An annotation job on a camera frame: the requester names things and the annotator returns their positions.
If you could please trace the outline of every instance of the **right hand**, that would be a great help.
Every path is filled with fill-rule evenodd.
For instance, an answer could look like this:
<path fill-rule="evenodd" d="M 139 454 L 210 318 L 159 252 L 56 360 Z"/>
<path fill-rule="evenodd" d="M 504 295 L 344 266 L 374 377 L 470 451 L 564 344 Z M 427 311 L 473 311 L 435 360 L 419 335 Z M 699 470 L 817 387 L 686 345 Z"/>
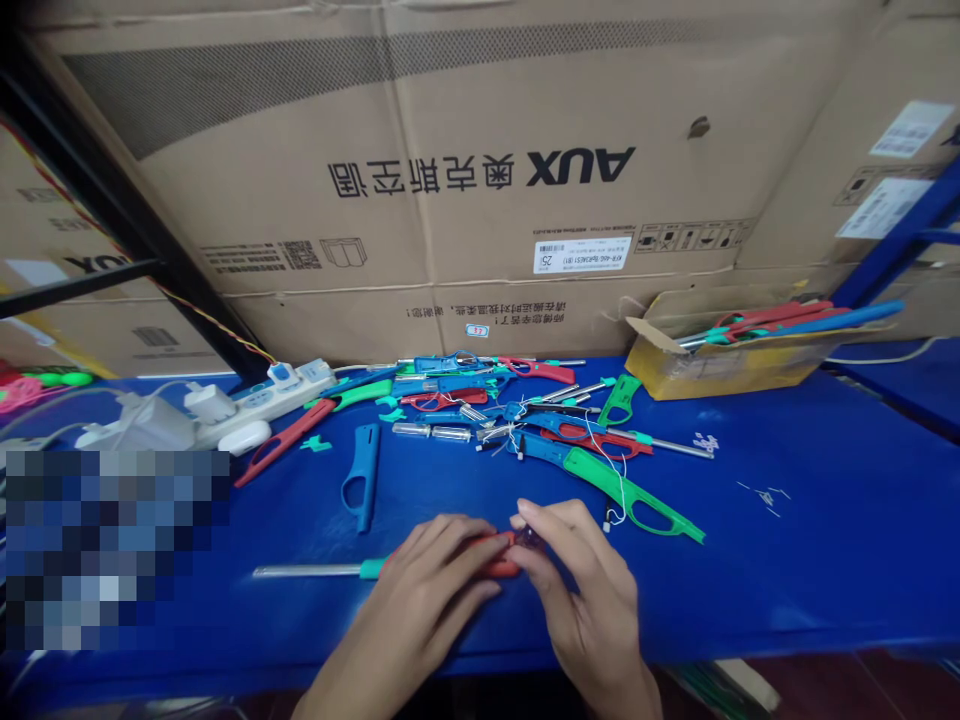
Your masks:
<path fill-rule="evenodd" d="M 518 500 L 510 524 L 530 525 L 573 574 L 571 593 L 543 553 L 519 545 L 506 557 L 540 594 L 553 650 L 567 677 L 603 720 L 660 720 L 656 680 L 640 657 L 637 583 L 580 500 L 540 507 Z"/>

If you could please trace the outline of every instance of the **white power strip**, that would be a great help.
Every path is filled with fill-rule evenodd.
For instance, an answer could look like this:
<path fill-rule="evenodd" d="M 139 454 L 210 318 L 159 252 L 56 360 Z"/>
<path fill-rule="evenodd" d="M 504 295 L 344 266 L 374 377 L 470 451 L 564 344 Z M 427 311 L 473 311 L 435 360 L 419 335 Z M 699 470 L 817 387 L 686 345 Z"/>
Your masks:
<path fill-rule="evenodd" d="M 269 422 L 286 415 L 337 384 L 330 366 L 320 358 L 301 365 L 294 373 L 299 378 L 295 384 L 278 388 L 268 380 L 232 395 L 231 399 L 237 403 L 237 412 L 215 425 L 197 425 L 197 440 L 192 449 L 213 450 L 224 435 L 254 420 Z"/>

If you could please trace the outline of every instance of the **red plastic handle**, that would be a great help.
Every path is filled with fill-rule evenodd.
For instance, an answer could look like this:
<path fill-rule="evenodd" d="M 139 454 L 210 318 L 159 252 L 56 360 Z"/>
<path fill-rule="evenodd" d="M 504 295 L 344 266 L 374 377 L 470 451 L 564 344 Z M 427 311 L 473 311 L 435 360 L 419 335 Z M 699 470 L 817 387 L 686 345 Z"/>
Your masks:
<path fill-rule="evenodd" d="M 736 331 L 777 320 L 788 320 L 790 318 L 801 317 L 804 315 L 814 315 L 822 312 L 823 310 L 829 310 L 832 307 L 833 303 L 829 300 L 824 300 L 823 302 L 817 303 L 809 303 L 806 305 L 794 301 L 785 303 L 784 305 L 778 305 L 777 307 L 768 308 L 766 310 L 750 310 L 747 312 L 730 313 L 729 315 L 724 315 L 722 318 L 717 320 L 713 326 L 715 328 L 725 327 L 727 330 Z M 726 320 L 729 320 L 734 316 L 739 316 L 741 319 L 730 323 L 729 325 L 724 324 Z"/>
<path fill-rule="evenodd" d="M 570 368 L 561 365 L 548 365 L 536 360 L 518 360 L 517 358 L 500 357 L 500 362 L 510 368 L 520 377 L 545 377 L 562 382 L 564 385 L 573 385 L 577 381 L 577 374 Z M 526 372 L 520 370 L 520 365 L 526 365 Z"/>
<path fill-rule="evenodd" d="M 453 402 L 444 397 L 445 395 L 453 398 Z M 421 393 L 420 395 L 407 395 L 406 397 L 400 398 L 400 404 L 412 405 L 414 410 L 419 410 L 420 412 L 436 412 L 437 410 L 442 410 L 445 407 L 457 405 L 457 400 L 463 400 L 471 405 L 483 405 L 489 400 L 489 397 L 487 396 L 487 391 L 483 388 L 463 388 L 461 390 L 453 390 L 449 393 Z M 421 403 L 434 401 L 436 402 L 436 405 L 431 407 L 423 407 L 421 405 Z"/>
<path fill-rule="evenodd" d="M 278 432 L 272 438 L 261 445 L 253 457 L 250 458 L 250 465 L 247 471 L 237 480 L 233 486 L 241 488 L 257 475 L 263 472 L 274 460 L 283 455 L 291 445 L 306 435 L 314 425 L 323 420 L 327 415 L 333 412 L 337 406 L 336 400 L 324 398 L 312 408 L 307 410 L 299 420 L 282 432 Z"/>
<path fill-rule="evenodd" d="M 510 546 L 516 542 L 517 537 L 513 530 L 507 530 L 506 532 L 497 533 L 496 535 L 485 535 L 483 537 L 467 540 L 467 542 L 463 544 L 463 549 L 466 550 L 468 547 L 478 545 L 479 543 L 486 542 L 487 540 L 499 537 L 500 535 L 506 536 L 510 542 L 507 543 L 507 547 L 498 553 L 493 560 L 480 568 L 480 572 L 477 573 L 478 578 L 511 578 L 517 577 L 520 574 L 520 566 L 512 560 L 507 560 L 505 557 L 503 557 L 504 553 L 510 549 Z M 393 556 L 396 554 L 397 551 L 394 550 L 390 557 L 387 558 L 387 561 L 383 564 L 383 567 L 389 565 L 390 561 L 393 560 Z"/>
<path fill-rule="evenodd" d="M 564 442 L 568 445 L 578 445 L 582 448 L 586 448 L 587 450 L 593 450 L 596 453 L 609 455 L 613 460 L 616 460 L 621 455 L 623 455 L 627 460 L 635 458 L 640 453 L 644 453 L 645 455 L 653 455 L 653 448 L 649 445 L 638 443 L 636 440 L 622 438 L 619 435 L 594 433 L 593 437 L 596 440 L 596 443 L 594 443 L 593 440 L 590 439 L 589 435 L 586 437 L 582 436 L 583 428 L 579 425 L 567 425 L 564 423 L 560 426 L 560 433 L 560 435 L 557 435 L 552 430 L 540 428 L 541 437 L 545 437 L 547 440 Z M 563 433 L 573 433 L 573 436 L 570 437 Z M 603 449 L 604 445 L 615 445 L 616 447 L 623 448 L 629 452 L 607 452 Z"/>

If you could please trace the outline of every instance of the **hand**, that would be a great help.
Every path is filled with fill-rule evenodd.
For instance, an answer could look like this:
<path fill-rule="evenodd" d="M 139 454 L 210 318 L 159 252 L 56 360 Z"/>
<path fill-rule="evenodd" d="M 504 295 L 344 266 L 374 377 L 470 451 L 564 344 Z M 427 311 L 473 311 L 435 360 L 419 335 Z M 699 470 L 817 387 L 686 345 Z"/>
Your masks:
<path fill-rule="evenodd" d="M 500 592 L 471 582 L 508 544 L 486 520 L 438 515 L 417 525 L 380 573 L 353 625 L 301 698 L 292 720 L 392 718 L 443 662 L 477 609 Z"/>
<path fill-rule="evenodd" d="M 569 592 L 550 559 L 514 545 L 506 557 L 540 594 L 560 666 L 603 720 L 662 718 L 656 680 L 640 657 L 637 583 L 580 500 L 540 507 L 518 500 L 510 524 L 529 524 L 573 574 Z"/>

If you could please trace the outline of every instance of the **left hand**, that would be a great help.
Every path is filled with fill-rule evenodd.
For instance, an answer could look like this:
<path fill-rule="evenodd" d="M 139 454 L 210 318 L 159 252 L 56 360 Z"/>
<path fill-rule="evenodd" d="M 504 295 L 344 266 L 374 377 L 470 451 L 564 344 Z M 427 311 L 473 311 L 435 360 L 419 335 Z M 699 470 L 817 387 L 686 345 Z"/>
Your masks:
<path fill-rule="evenodd" d="M 440 667 L 477 609 L 500 592 L 493 580 L 471 580 L 507 547 L 505 537 L 457 552 L 465 540 L 496 532 L 486 520 L 466 515 L 438 515 L 417 525 L 381 572 L 292 720 L 396 715 Z"/>

